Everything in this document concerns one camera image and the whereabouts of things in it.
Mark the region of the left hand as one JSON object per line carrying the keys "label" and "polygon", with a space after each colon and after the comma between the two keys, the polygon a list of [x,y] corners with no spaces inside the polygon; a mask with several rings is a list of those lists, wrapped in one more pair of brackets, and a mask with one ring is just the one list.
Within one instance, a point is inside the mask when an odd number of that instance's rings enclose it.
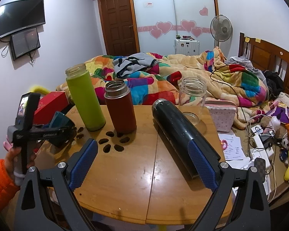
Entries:
{"label": "left hand", "polygon": [[7,150],[6,157],[4,158],[6,172],[13,182],[17,186],[20,186],[24,180],[26,169],[35,165],[36,154],[32,152],[28,158],[23,159],[21,148],[14,148],[7,142],[4,142],[3,146]]}

